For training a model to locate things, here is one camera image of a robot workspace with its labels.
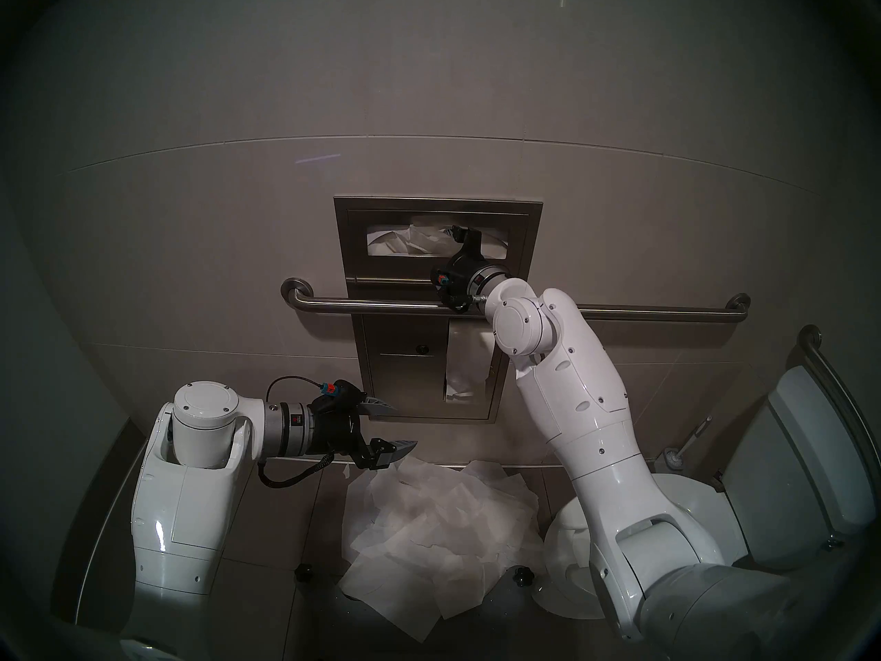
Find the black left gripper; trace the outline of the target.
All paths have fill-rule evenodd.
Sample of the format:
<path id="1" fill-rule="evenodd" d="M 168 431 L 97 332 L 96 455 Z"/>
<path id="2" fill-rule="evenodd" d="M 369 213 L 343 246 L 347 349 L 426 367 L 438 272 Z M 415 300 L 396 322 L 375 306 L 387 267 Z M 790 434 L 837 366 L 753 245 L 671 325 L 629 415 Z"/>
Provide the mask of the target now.
<path id="1" fill-rule="evenodd" d="M 346 455 L 359 469 L 379 471 L 415 449 L 417 441 L 381 438 L 371 439 L 368 447 L 360 433 L 359 406 L 361 415 L 371 419 L 399 416 L 395 407 L 356 386 L 335 386 L 307 406 L 312 418 L 307 455 Z"/>

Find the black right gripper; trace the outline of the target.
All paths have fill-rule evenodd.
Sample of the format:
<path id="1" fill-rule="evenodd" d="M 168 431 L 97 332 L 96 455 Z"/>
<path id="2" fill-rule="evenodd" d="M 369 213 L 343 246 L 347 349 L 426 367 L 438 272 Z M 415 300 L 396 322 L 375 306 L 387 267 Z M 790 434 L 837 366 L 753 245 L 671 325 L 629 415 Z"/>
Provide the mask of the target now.
<path id="1" fill-rule="evenodd" d="M 457 253 L 431 268 L 431 284 L 442 305 L 462 315 L 473 303 L 475 292 L 469 291 L 469 286 L 472 278 L 484 268 L 484 257 L 479 252 L 459 252 L 468 240 L 468 227 L 452 225 L 451 238 Z"/>

